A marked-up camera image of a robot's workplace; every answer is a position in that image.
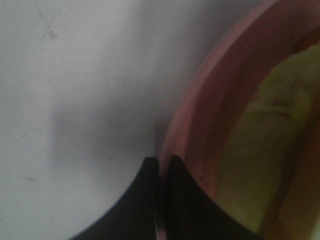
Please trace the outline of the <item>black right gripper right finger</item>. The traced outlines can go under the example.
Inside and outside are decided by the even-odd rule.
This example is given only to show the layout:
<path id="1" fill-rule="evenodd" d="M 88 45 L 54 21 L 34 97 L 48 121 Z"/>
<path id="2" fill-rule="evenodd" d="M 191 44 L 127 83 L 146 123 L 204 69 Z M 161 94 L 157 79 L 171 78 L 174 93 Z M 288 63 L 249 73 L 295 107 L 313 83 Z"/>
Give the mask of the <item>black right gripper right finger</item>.
<path id="1" fill-rule="evenodd" d="M 261 239 L 219 208 L 177 155 L 171 157 L 168 168 L 163 213 L 168 240 Z"/>

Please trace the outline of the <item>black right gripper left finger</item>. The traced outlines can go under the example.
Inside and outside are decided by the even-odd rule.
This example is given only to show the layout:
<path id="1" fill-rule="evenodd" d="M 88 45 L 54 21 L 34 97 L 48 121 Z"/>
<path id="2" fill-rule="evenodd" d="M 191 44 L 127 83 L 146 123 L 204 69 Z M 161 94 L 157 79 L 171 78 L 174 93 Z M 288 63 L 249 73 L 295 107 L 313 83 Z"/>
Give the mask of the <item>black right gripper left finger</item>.
<path id="1" fill-rule="evenodd" d="M 159 162 L 146 157 L 122 197 L 74 240 L 156 240 Z"/>

